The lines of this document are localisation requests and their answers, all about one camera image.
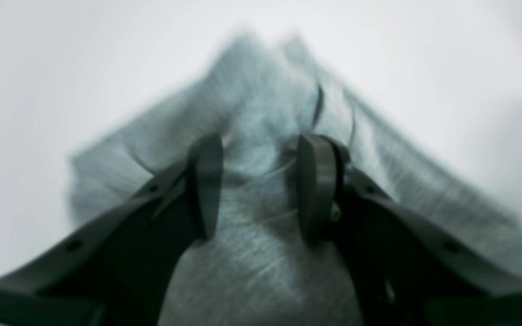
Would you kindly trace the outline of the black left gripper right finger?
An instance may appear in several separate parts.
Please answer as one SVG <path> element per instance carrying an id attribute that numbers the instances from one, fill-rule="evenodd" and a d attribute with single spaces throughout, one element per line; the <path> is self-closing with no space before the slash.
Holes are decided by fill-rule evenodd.
<path id="1" fill-rule="evenodd" d="M 366 326 L 522 326 L 522 275 L 392 200 L 333 138 L 297 141 L 299 230 L 331 241 Z"/>

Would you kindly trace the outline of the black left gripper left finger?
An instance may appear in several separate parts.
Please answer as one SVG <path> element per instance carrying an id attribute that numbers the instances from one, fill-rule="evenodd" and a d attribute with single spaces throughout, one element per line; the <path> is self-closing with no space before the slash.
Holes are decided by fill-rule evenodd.
<path id="1" fill-rule="evenodd" d="M 215 234 L 222 177 L 222 139 L 203 136 L 126 202 L 0 277 L 0 324 L 155 326 L 176 264 Z"/>

